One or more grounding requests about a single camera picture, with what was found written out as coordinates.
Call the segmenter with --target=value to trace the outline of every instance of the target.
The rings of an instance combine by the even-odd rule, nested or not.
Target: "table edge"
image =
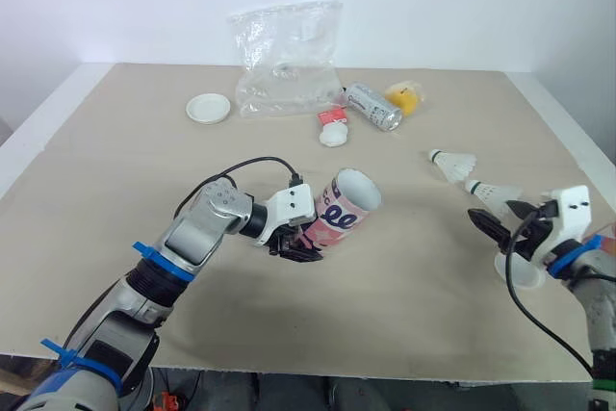
[[[616,166],[532,73],[506,72],[505,75],[548,124],[576,160],[577,166],[616,212]]]
[[[114,65],[77,66],[0,146],[0,199]]]

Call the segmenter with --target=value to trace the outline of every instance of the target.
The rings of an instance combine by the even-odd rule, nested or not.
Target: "floor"
[[[150,390],[154,397],[165,390],[183,396],[190,401],[188,411],[578,411],[585,409],[588,384],[469,387],[430,381],[154,368],[140,388],[120,401],[121,411],[142,411],[150,402]],[[8,410],[12,400],[0,394],[0,411]]]

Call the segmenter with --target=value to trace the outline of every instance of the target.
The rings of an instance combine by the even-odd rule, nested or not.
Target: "silver can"
[[[402,110],[365,84],[354,82],[345,90],[348,106],[355,108],[376,127],[387,132],[399,126]]]

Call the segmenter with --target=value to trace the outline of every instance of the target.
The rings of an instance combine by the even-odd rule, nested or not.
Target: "white plate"
[[[186,105],[186,114],[201,124],[216,124],[227,117],[231,103],[218,93],[197,95]]]

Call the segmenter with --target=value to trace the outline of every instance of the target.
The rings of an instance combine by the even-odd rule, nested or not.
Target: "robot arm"
[[[254,203],[227,178],[205,184],[158,242],[134,244],[142,259],[92,304],[63,347],[43,341],[59,354],[61,370],[48,377],[19,411],[117,409],[117,396],[131,393],[143,379],[159,344],[156,329],[223,235],[246,235],[256,245],[268,244],[271,254],[293,260],[318,260],[316,253],[297,257],[288,246],[294,227],[314,217],[306,184],[276,193],[265,205]]]
[[[593,378],[588,409],[616,410],[616,258],[600,249],[599,236],[581,243],[591,221],[588,189],[555,190],[547,193],[546,202],[538,207],[521,201],[507,204],[518,218],[532,215],[528,226],[518,230],[523,237],[519,241],[490,213],[471,209],[469,216],[477,228],[499,244],[501,252],[515,251],[561,279],[576,297],[586,314],[593,353],[593,366],[587,367]]]

